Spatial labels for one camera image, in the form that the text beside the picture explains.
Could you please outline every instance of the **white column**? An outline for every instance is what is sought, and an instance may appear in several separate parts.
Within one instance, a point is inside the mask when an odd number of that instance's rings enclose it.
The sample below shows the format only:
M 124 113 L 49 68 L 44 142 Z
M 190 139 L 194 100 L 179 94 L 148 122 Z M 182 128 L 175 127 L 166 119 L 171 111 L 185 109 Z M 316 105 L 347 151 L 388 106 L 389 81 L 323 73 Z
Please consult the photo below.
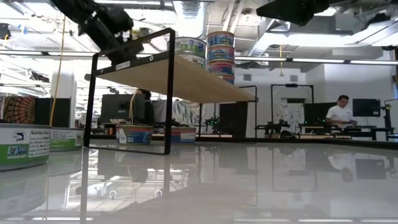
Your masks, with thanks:
M 57 77 L 58 77 L 58 70 L 55 70 L 52 74 L 51 91 L 50 91 L 51 97 L 54 97 L 55 95 Z M 57 90 L 57 98 L 71 99 L 69 128 L 75 127 L 76 92 L 77 92 L 77 80 L 73 70 L 69 68 L 61 69 L 60 81 Z

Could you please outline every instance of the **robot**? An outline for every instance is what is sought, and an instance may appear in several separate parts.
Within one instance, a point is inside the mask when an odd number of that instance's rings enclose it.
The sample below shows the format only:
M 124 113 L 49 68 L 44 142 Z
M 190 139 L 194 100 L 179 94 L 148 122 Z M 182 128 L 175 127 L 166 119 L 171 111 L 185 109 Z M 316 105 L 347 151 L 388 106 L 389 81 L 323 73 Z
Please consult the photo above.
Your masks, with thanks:
M 93 0 L 51 0 L 54 5 L 79 27 L 78 35 L 86 33 L 101 50 L 118 48 L 132 41 L 133 20 L 119 6 L 104 6 Z M 123 39 L 123 32 L 130 31 L 130 38 Z M 112 64 L 137 58 L 144 50 L 140 42 L 107 55 Z

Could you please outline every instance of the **stacked cans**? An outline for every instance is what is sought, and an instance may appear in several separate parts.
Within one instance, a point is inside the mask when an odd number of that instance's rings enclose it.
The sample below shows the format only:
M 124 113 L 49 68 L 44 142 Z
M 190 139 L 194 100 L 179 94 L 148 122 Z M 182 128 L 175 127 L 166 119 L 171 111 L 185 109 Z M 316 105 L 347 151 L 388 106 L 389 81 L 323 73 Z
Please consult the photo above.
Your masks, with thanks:
M 212 32 L 207 35 L 207 44 L 209 71 L 234 84 L 235 35 L 226 31 Z
M 175 54 L 207 70 L 206 42 L 192 37 L 175 39 Z

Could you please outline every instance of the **glossy table surface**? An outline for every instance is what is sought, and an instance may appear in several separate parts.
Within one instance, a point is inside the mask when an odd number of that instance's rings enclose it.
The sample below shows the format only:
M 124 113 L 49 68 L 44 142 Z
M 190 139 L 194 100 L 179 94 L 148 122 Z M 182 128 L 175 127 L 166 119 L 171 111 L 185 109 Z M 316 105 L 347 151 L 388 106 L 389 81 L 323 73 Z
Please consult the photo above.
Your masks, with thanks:
M 398 223 L 397 158 L 330 144 L 55 152 L 0 172 L 0 223 Z

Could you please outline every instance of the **wooden board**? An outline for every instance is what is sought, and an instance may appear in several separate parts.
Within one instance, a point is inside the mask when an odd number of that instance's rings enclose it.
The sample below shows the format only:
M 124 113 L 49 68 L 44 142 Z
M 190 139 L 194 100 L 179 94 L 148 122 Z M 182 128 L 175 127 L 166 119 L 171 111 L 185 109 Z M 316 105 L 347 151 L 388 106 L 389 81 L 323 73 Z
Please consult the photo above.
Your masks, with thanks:
M 98 78 L 167 94 L 168 59 L 125 68 Z M 174 97 L 197 103 L 254 101 L 254 96 L 176 55 Z

